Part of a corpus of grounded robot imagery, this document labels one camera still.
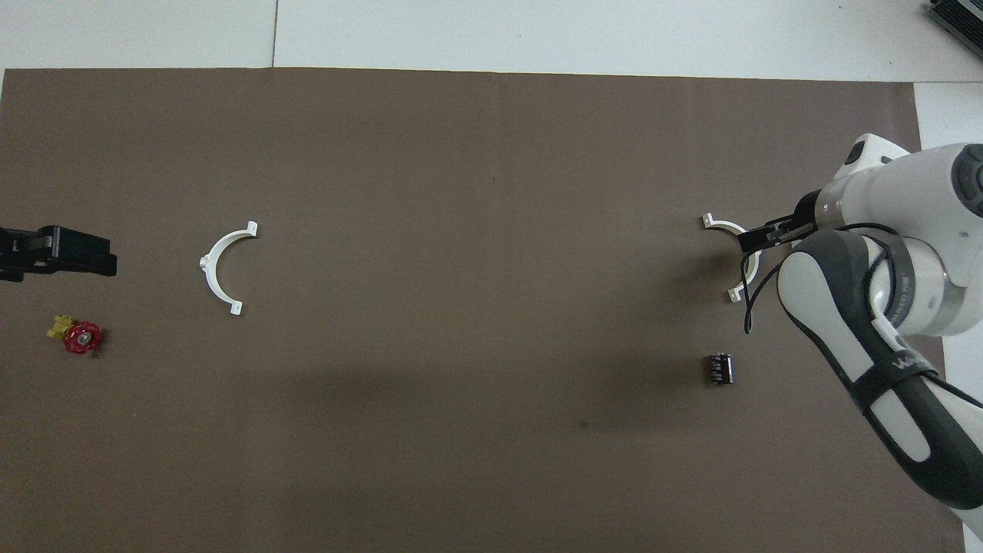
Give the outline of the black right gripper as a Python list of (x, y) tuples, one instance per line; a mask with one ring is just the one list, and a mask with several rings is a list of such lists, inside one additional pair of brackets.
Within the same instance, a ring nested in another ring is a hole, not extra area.
[(817, 230), (816, 203), (819, 192), (811, 192), (798, 200), (796, 209), (789, 216), (767, 221), (761, 227), (740, 234), (740, 249), (744, 254), (754, 253), (801, 240)]

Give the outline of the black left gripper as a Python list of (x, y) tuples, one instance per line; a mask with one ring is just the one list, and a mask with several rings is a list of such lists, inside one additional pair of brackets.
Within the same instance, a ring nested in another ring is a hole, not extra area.
[(25, 274), (90, 273), (115, 277), (118, 258), (111, 242), (60, 225), (39, 230), (1, 228), (1, 280), (22, 281)]

